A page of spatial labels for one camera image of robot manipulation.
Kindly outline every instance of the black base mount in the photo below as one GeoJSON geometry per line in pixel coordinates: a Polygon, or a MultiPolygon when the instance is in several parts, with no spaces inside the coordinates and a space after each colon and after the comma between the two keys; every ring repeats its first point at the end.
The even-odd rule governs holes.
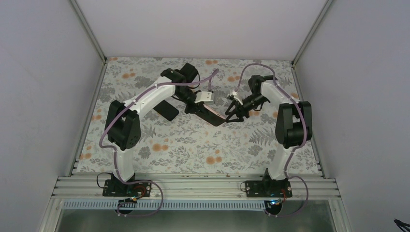
{"type": "Polygon", "coordinates": [[[262,180],[245,181],[246,197],[249,198],[289,198],[292,197],[291,183],[288,179],[272,180],[266,169],[262,180]]]}
{"type": "MultiPolygon", "coordinates": [[[[132,176],[127,182],[134,182],[138,181],[135,180],[135,175],[132,176]]],[[[137,197],[137,196],[142,196],[142,197],[149,197],[151,193],[151,184],[150,183],[136,183],[133,185],[126,185],[121,183],[120,180],[118,180],[114,174],[111,174],[111,179],[106,180],[104,184],[104,190],[102,192],[102,195],[104,197],[137,197]],[[142,186],[145,189],[145,193],[142,196],[142,186]]]]}

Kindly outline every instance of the white wall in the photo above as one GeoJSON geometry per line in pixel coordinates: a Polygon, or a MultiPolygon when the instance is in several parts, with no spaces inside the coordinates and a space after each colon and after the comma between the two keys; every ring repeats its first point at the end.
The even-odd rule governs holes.
{"type": "Polygon", "coordinates": [[[0,225],[37,231],[102,63],[67,0],[0,1],[0,225]]]}
{"type": "Polygon", "coordinates": [[[326,0],[77,0],[107,56],[292,60],[326,0]]]}
{"type": "Polygon", "coordinates": [[[336,0],[297,63],[354,231],[410,223],[410,2],[336,0]]]}

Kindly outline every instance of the floral tablecloth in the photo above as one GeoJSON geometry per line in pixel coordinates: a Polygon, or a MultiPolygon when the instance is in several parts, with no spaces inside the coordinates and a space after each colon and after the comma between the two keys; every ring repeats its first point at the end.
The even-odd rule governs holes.
{"type": "MultiPolygon", "coordinates": [[[[110,58],[80,156],[78,172],[103,172],[113,169],[113,151],[98,146],[110,102],[132,98],[151,85],[163,70],[180,69],[186,62],[194,65],[202,78],[208,77],[215,68],[220,70],[213,78],[216,101],[210,106],[221,114],[230,103],[226,96],[238,84],[243,67],[250,63],[262,63],[272,67],[285,90],[298,97],[288,61],[110,58]]],[[[263,67],[249,67],[244,73],[239,90],[243,98],[250,94],[248,79],[255,74],[271,73],[263,67]]],[[[207,91],[207,84],[202,84],[199,89],[207,91]]],[[[260,112],[251,111],[250,118],[245,122],[213,127],[196,115],[183,113],[183,103],[172,98],[167,101],[180,113],[172,122],[153,110],[141,119],[142,137],[133,148],[133,166],[136,172],[261,174],[272,162],[278,146],[274,134],[277,111],[268,103],[260,112]]],[[[297,151],[289,170],[293,174],[319,172],[310,143],[297,151]]]]}

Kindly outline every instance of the gray leaf print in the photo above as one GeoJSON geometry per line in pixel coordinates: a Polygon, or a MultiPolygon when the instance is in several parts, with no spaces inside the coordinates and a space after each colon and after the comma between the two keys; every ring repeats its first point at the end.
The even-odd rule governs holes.
{"type": "Polygon", "coordinates": [[[215,94],[215,103],[214,103],[214,105],[223,106],[228,101],[226,99],[226,97],[228,96],[228,94],[226,92],[224,92],[222,90],[219,90],[219,89],[215,89],[214,94],[215,94]]]}
{"type": "Polygon", "coordinates": [[[273,117],[270,117],[268,114],[262,114],[261,121],[263,123],[274,124],[276,120],[273,117]]]}
{"type": "Polygon", "coordinates": [[[107,103],[112,101],[111,95],[115,94],[115,88],[104,87],[100,89],[100,101],[102,103],[107,103]]]}
{"type": "Polygon", "coordinates": [[[135,92],[122,92],[122,93],[119,93],[118,96],[116,96],[116,99],[119,102],[123,102],[133,97],[135,97],[135,92]]]}
{"type": "Polygon", "coordinates": [[[149,137],[154,137],[154,135],[157,135],[157,133],[155,132],[155,127],[152,128],[152,125],[148,126],[146,125],[142,125],[144,128],[141,130],[141,140],[142,141],[146,141],[149,137]]]}
{"type": "Polygon", "coordinates": [[[276,150],[270,150],[268,152],[268,158],[270,159],[270,161],[273,161],[273,158],[275,157],[276,154],[276,150]]]}
{"type": "Polygon", "coordinates": [[[182,142],[184,144],[194,144],[194,143],[196,143],[196,139],[192,139],[191,137],[175,138],[175,141],[182,142]]]}
{"type": "Polygon", "coordinates": [[[144,77],[144,76],[137,76],[134,81],[135,81],[135,87],[136,87],[136,88],[148,87],[148,86],[150,86],[152,83],[155,82],[155,80],[146,78],[146,77],[144,77]]]}
{"type": "Polygon", "coordinates": [[[149,147],[144,146],[140,149],[138,155],[141,156],[142,159],[148,159],[149,155],[151,155],[151,151],[149,150],[149,147]]]}
{"type": "Polygon", "coordinates": [[[116,78],[116,76],[118,76],[121,73],[121,67],[113,64],[107,68],[106,72],[108,75],[112,75],[114,76],[114,78],[116,78]]]}
{"type": "Polygon", "coordinates": [[[149,111],[146,115],[145,115],[146,119],[149,119],[151,121],[157,120],[159,118],[158,114],[154,113],[152,110],[149,111]]]}
{"type": "Polygon", "coordinates": [[[117,61],[118,64],[122,64],[122,65],[132,65],[134,64],[132,61],[130,60],[119,60],[117,61]]]}
{"type": "Polygon", "coordinates": [[[271,145],[274,140],[275,133],[272,128],[270,128],[270,130],[263,128],[263,131],[261,129],[256,129],[249,138],[249,142],[260,145],[263,144],[264,146],[266,146],[266,144],[271,145]]]}
{"type": "Polygon", "coordinates": [[[289,78],[278,78],[278,80],[279,80],[279,84],[283,87],[289,86],[292,84],[289,78]]]}
{"type": "Polygon", "coordinates": [[[260,151],[262,151],[262,148],[258,145],[253,145],[251,148],[248,148],[248,154],[253,156],[257,156],[260,151]]]}
{"type": "Polygon", "coordinates": [[[170,159],[160,158],[160,159],[158,159],[158,160],[153,160],[153,161],[151,161],[151,162],[149,163],[149,165],[162,166],[162,167],[164,167],[164,166],[168,166],[168,164],[172,164],[172,163],[173,163],[173,162],[172,162],[172,160],[170,160],[170,159]]]}

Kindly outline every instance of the aluminum frame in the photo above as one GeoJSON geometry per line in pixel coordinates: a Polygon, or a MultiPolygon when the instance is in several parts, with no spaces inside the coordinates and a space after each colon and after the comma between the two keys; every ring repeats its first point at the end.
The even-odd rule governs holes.
{"type": "MultiPolygon", "coordinates": [[[[71,177],[59,177],[52,193],[52,199],[123,199],[123,197],[103,197],[102,189],[97,187],[97,174],[76,174],[71,177]]],[[[320,176],[302,175],[305,179],[309,198],[312,200],[338,200],[340,193],[334,179],[323,179],[320,176]]],[[[99,184],[104,185],[107,176],[100,176],[99,184]]],[[[168,200],[256,200],[247,198],[240,190],[245,180],[261,180],[258,174],[224,175],[224,174],[136,174],[136,179],[150,179],[161,186],[168,200]]],[[[293,197],[289,200],[304,200],[306,190],[298,179],[290,180],[293,197]]],[[[161,199],[160,192],[152,187],[151,196],[146,199],[161,199]]],[[[259,198],[273,200],[277,198],[259,198]]]]}
{"type": "Polygon", "coordinates": [[[303,41],[302,45],[300,46],[299,50],[296,53],[295,58],[292,61],[292,64],[297,64],[300,57],[302,56],[303,52],[305,51],[307,45],[310,42],[310,39],[312,39],[313,35],[316,33],[316,30],[320,26],[323,18],[326,16],[327,12],[329,11],[332,3],[334,0],[327,0],[326,3],[323,5],[322,10],[320,11],[318,17],[316,18],[315,22],[312,25],[312,28],[310,29],[308,35],[306,36],[305,40],[303,41]]]}
{"type": "Polygon", "coordinates": [[[95,37],[94,33],[91,30],[91,27],[87,23],[86,17],[84,16],[80,6],[78,5],[77,0],[68,0],[68,2],[73,7],[73,11],[77,15],[78,20],[80,20],[81,25],[84,28],[84,30],[86,31],[86,34],[88,35],[88,37],[89,37],[95,51],[97,52],[98,56],[100,57],[100,59],[103,62],[105,62],[107,60],[107,57],[104,55],[104,52],[101,49],[100,44],[97,41],[97,38],[95,37]]]}

